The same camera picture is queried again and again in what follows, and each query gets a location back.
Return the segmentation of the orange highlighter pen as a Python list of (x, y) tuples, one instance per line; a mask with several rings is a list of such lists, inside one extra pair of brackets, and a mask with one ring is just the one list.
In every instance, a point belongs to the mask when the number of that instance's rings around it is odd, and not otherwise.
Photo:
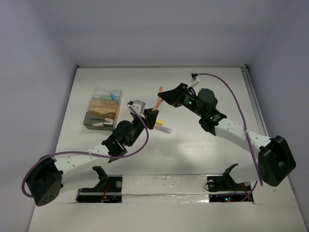
[[(160, 86), (160, 87), (159, 87), (158, 93), (161, 93), (162, 90), (163, 90), (163, 87)], [(156, 111), (156, 110), (160, 107), (160, 105), (161, 105), (162, 102), (163, 102), (163, 100), (162, 100), (160, 97), (158, 97), (157, 102), (156, 102), (156, 105), (155, 105), (154, 108), (152, 109), (152, 112), (153, 112), (153, 111)]]

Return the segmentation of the blue highlighter pen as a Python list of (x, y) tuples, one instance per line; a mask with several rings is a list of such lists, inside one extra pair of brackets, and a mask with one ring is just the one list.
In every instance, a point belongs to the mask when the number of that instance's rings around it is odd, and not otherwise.
[(110, 97), (114, 101), (118, 101), (119, 100), (118, 96), (114, 95), (113, 93), (110, 93)]

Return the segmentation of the pink highlighter pen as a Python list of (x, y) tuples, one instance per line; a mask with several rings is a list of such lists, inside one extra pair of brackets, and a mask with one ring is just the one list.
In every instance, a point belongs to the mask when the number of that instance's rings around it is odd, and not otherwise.
[(119, 101), (102, 101), (102, 104), (104, 105), (118, 105)]

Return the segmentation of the small boxed eraser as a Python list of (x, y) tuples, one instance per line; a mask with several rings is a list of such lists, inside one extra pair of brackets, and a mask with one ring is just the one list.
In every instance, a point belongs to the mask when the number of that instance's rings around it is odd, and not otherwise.
[(109, 125), (113, 125), (114, 124), (114, 120), (112, 118), (104, 118), (104, 122), (103, 124), (109, 124)]

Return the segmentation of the white eraser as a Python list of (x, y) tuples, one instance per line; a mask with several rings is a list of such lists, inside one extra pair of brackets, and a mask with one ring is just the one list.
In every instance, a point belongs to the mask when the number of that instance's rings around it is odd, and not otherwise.
[(102, 122), (100, 122), (100, 123), (94, 123), (94, 124), (92, 124), (92, 126), (96, 127), (96, 128), (101, 128), (101, 127), (104, 126), (104, 124)]

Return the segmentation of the green highlighter pen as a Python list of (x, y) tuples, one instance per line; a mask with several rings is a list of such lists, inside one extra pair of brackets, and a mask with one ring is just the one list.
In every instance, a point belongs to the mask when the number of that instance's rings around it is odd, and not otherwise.
[(99, 96), (98, 99), (102, 101), (112, 101), (113, 100), (111, 96)]

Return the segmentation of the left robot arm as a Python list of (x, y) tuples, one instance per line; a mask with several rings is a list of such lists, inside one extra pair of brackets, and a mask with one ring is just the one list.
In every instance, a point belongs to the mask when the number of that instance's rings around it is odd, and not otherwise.
[(63, 151), (41, 157), (22, 180), (22, 193), (32, 198), (36, 206), (53, 201), (66, 189), (69, 178), (92, 169), (97, 174), (90, 179), (93, 190), (105, 191), (110, 184), (104, 169), (96, 164), (100, 158), (109, 162), (125, 159), (141, 152), (149, 141), (149, 131), (155, 127), (159, 110), (145, 109), (141, 114), (129, 107), (132, 121), (118, 123), (111, 135), (88, 151)]

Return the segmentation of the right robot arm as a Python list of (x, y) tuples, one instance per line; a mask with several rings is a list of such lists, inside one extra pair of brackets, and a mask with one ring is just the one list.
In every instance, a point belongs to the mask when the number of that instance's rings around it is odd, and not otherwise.
[(204, 131), (252, 154), (260, 173), (256, 180), (276, 187), (296, 167), (285, 138), (267, 137), (236, 124), (216, 109), (218, 100), (212, 90), (202, 88), (194, 95), (188, 85), (181, 83), (175, 89), (158, 93), (158, 97), (173, 107), (184, 106), (200, 117), (199, 124)]

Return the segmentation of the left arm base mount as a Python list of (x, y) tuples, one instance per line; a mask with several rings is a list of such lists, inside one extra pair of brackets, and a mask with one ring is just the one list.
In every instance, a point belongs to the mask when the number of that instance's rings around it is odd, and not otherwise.
[(101, 166), (92, 169), (97, 173), (99, 182), (92, 188), (78, 189), (78, 203), (121, 203), (123, 176), (108, 176)]

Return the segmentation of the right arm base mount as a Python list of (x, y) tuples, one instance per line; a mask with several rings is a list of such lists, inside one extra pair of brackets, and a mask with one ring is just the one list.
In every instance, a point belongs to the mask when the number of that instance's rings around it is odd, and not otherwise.
[(210, 203), (253, 202), (251, 184), (237, 184), (222, 175), (208, 176), (204, 189), (209, 193)]

